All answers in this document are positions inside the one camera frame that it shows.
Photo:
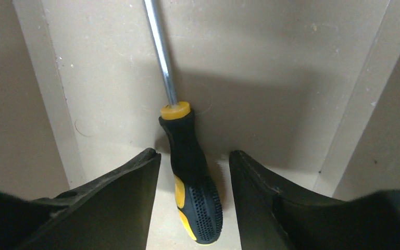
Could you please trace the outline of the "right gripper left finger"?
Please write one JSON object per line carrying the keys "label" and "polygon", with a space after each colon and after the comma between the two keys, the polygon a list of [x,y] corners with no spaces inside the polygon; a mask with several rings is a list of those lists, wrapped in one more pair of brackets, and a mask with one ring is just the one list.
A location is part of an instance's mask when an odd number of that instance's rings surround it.
{"label": "right gripper left finger", "polygon": [[146,249],[160,162],[147,148],[54,198],[0,192],[0,249]]}

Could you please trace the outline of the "yellow black handled screwdriver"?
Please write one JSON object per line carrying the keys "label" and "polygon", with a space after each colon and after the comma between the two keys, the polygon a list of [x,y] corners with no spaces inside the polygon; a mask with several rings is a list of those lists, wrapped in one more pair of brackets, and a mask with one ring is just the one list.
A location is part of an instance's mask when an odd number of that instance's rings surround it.
{"label": "yellow black handled screwdriver", "polygon": [[222,204],[195,133],[195,112],[179,101],[173,78],[166,33],[157,1],[144,1],[168,105],[160,110],[159,124],[170,146],[175,199],[182,224],[197,244],[216,242],[223,226]]}

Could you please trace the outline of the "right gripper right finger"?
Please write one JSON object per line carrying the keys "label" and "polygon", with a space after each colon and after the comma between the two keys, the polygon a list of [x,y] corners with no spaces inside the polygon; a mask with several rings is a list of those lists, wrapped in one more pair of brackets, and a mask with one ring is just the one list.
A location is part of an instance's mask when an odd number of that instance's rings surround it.
{"label": "right gripper right finger", "polygon": [[400,190],[341,201],[229,155],[242,249],[400,249]]}

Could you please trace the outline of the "tan plastic tool bin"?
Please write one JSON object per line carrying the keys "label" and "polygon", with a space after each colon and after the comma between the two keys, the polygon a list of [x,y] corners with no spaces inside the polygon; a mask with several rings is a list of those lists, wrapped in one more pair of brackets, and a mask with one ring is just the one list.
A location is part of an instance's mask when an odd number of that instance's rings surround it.
{"label": "tan plastic tool bin", "polygon": [[[400,187],[373,111],[400,54],[400,1],[162,1],[180,99],[240,249],[227,154],[325,195]],[[0,1],[0,191],[58,195],[162,153],[148,249],[201,249],[174,204],[166,103],[142,1]]]}

